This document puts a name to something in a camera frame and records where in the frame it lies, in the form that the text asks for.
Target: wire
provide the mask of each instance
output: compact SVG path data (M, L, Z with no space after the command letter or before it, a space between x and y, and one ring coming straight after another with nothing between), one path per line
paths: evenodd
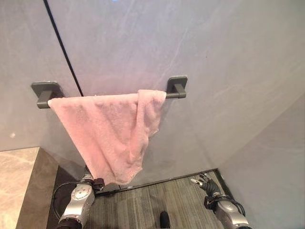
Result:
M58 213L58 211L57 211L57 209L56 209L56 207L55 207L55 199L56 199L55 196L56 196L57 191L58 191L61 187L65 186L65 185L77 185L77 184L80 184L80 182L67 182L67 183L63 183L63 184L59 185L59 186L55 189L55 191L54 191L54 193L53 193L53 196L52 196L51 203L52 203L53 211L54 211L54 213L55 213L55 215L56 215L56 217L57 217L58 220L59 220L61 217L60 217L60 215L59 215L59 213Z
M230 201L231 203L233 203L237 207L238 212L240 214L242 214L243 216L246 216L246 212L245 212L244 207L242 206L242 204L237 202L235 199L231 198L228 195L216 196L215 199L213 199L211 201L211 203L213 203L215 201L218 202L218 201L221 201L221 200L228 200L228 201Z

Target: towel bar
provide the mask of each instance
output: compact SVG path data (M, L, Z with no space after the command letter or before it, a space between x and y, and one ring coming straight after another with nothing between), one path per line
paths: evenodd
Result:
M182 99L186 97L185 85L187 82L186 76L175 76L169 78L167 82L166 98ZM37 106L39 109L50 108L48 100L52 98L64 97L61 87L56 82L44 81L34 82L31 85L33 91L38 97Z

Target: black cable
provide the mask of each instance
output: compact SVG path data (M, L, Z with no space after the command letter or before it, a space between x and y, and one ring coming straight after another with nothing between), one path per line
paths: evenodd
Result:
M228 195L216 196L216 197L211 201L211 203L213 203L213 202L215 202L215 201L218 202L218 201L221 201L221 200L228 200L228 201L230 201L231 203L233 203L233 204L237 207L238 212L239 212L240 214L242 214L243 216L246 216L246 212L245 212L244 207L242 206L242 204L239 203L239 202L237 202L235 199L231 198L231 197L228 196Z
M56 193L57 193L57 191L61 188L61 187L63 187L63 186L65 186L65 185L77 185L77 184L80 184L80 182L67 182L67 183L63 183L63 184L61 184L61 185L59 185L56 189L55 189L55 191L54 191L54 193L53 193L53 196L52 196L52 200L51 200L51 204L52 204L52 208L53 208L53 211L54 211L54 213L55 213L55 215L56 215L56 217L57 217L57 219L59 220L61 217L60 217L60 215L59 215L59 213L58 213L58 211L57 211L57 209L56 209L56 207L55 207L55 199L56 199Z
M68 57L68 54L67 54L67 52L66 52L66 49L65 49L65 47L63 46L63 43L62 43L62 40L61 40L61 36L60 36L60 34L59 34L59 32L58 32L56 23L55 23L55 21L54 21L54 18L53 18L53 15L52 15L52 12L51 12L51 9L50 9L48 0L43 0L43 2L44 2L44 5L45 5L45 7L46 7L46 9L47 9L49 18L50 18L50 20L51 20L53 29L54 29L54 31L55 31L55 33L56 33L56 36L57 36L57 39L58 39L58 42L59 42L59 45L61 46L63 55L64 55L65 58L66 58L66 62L67 62L67 64L68 64L68 67L69 67L69 69L70 69L70 71L71 71L71 74L72 74L72 76L73 76L73 78L74 78L74 81L75 81L75 83L76 83L76 86L77 86L78 90L80 91L81 96L84 96L83 93L82 93L82 90L81 90L81 86L80 86L80 84L78 83L78 80L77 80L76 75L75 75L75 73L74 73L74 70L73 70L73 68L72 68L71 62L70 62L69 57Z

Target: black vertical line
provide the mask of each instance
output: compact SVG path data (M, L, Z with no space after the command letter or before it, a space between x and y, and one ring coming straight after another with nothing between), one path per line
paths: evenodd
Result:
M60 36L60 34L59 34L59 32L58 32L56 23L55 23L55 21L54 21L54 18L53 18L51 9L50 9L49 4L48 4L48 0L43 0L43 2L44 2L44 5L45 5L45 7L46 7L46 9L47 9L49 18L50 18L51 23L52 23L52 26L53 26L53 29L54 29L54 31L55 31L55 33L56 33L58 42L59 42L59 44L60 44L60 46L61 46L63 55L64 55L65 58L66 58L67 64L68 64L68 66L69 66L69 68L70 68L70 71L71 71L71 74L72 74L72 76L73 76L73 78L74 78L74 81L75 81L75 83L76 83L76 86L77 86L78 90L80 91L81 96L84 96L83 93L82 93L80 84L78 83L78 80L77 80L77 78L76 78L76 76L75 76L75 73L74 73L74 70L73 70L73 68L72 68L72 65L71 65L71 62L70 62L70 60L69 60L69 57L68 57L68 55L67 55L66 49L65 49L65 47L63 46L63 43L62 43L62 40L61 40L61 36Z

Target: floor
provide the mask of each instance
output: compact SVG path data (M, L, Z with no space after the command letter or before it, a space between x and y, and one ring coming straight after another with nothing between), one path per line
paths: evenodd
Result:
M217 181L214 172L210 176ZM168 212L174 229L223 229L213 212L203 205L205 192L190 178L98 197L85 229L160 228L163 210Z

